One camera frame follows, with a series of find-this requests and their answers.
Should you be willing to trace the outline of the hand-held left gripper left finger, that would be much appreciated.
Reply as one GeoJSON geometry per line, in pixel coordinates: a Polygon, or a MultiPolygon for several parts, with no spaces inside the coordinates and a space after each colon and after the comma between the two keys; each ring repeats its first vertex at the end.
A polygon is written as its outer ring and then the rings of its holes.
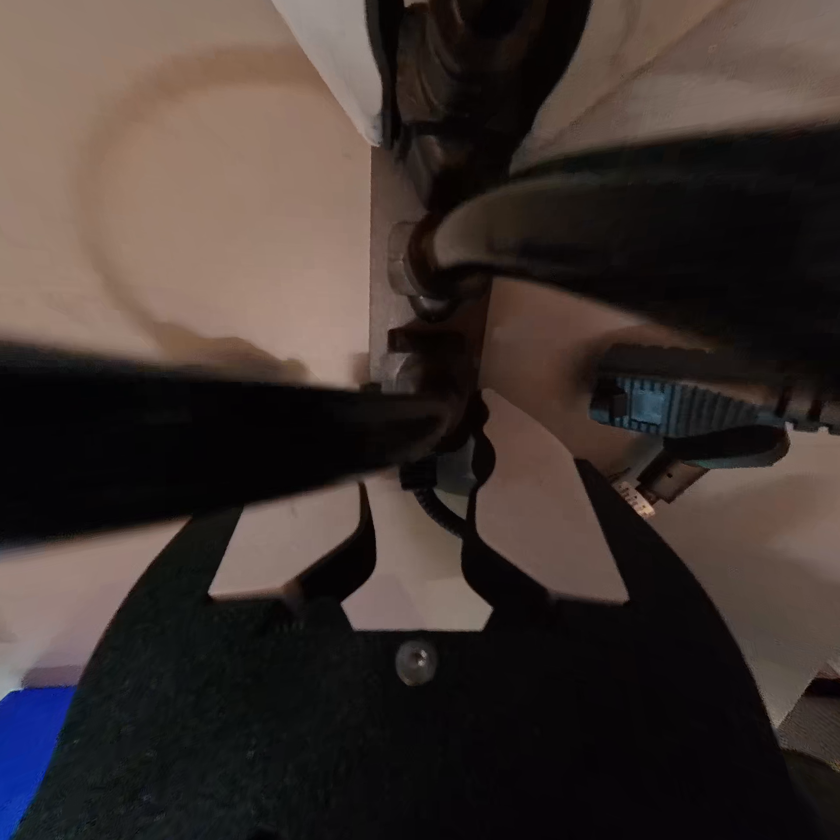
{"type": "Polygon", "coordinates": [[[376,548],[364,484],[246,507],[209,586],[217,601],[343,601],[373,575],[376,548]]]}

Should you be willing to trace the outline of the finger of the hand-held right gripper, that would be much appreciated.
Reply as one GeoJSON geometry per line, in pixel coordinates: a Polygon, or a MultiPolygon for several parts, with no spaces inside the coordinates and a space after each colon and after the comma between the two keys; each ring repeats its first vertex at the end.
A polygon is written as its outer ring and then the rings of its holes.
{"type": "Polygon", "coordinates": [[[567,71],[589,1],[446,3],[446,140],[457,148],[451,197],[487,189],[567,71]]]}
{"type": "Polygon", "coordinates": [[[446,2],[274,6],[362,138],[391,152],[417,196],[478,193],[478,127],[469,76],[438,18],[446,2]]]}

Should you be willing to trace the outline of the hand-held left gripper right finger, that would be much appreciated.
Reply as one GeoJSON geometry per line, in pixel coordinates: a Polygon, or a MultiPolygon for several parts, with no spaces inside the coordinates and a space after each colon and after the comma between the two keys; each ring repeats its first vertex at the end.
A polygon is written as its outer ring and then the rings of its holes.
{"type": "Polygon", "coordinates": [[[565,598],[623,606],[627,587],[569,449],[499,393],[477,394],[471,515],[487,548],[565,598]]]}

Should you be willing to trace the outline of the blue plastic bin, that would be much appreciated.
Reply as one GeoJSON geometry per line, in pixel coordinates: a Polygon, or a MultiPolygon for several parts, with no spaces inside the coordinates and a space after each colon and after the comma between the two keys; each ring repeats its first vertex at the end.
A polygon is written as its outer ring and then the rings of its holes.
{"type": "Polygon", "coordinates": [[[18,689],[1,701],[1,838],[11,838],[56,747],[75,687],[18,689]]]}

